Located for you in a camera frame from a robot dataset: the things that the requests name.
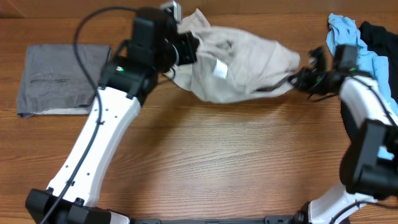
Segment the beige cotton shorts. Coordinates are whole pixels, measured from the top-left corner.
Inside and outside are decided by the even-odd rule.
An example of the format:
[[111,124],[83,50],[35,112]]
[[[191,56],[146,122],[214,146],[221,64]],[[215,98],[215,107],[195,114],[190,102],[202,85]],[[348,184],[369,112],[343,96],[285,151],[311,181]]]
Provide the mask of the beige cotton shorts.
[[175,66],[167,76],[202,101],[235,103],[273,98],[292,89],[287,78],[300,65],[300,55],[276,40],[245,30],[211,26],[200,10],[178,25],[200,44],[197,61]]

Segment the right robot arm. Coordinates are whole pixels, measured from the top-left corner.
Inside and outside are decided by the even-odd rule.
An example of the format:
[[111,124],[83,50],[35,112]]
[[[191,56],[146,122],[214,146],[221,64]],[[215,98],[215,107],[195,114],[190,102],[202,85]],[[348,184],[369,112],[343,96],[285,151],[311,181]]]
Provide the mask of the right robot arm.
[[286,223],[349,223],[349,216],[366,205],[392,209],[382,201],[397,196],[397,116],[376,79],[359,69],[357,47],[337,46],[331,70],[326,68],[323,47],[308,54],[312,66],[288,81],[321,100],[337,96],[351,144],[341,160],[339,182]]

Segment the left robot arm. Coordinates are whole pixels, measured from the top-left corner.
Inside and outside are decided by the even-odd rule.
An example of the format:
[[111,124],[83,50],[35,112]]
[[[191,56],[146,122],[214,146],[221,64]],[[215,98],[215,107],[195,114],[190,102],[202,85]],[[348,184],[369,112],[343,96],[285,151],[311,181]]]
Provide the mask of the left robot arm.
[[135,11],[133,33],[105,64],[89,117],[62,168],[45,190],[32,189],[25,207],[36,223],[133,223],[134,219],[97,207],[102,182],[129,125],[137,117],[159,75],[196,61],[199,44],[191,32],[179,33],[180,4]]

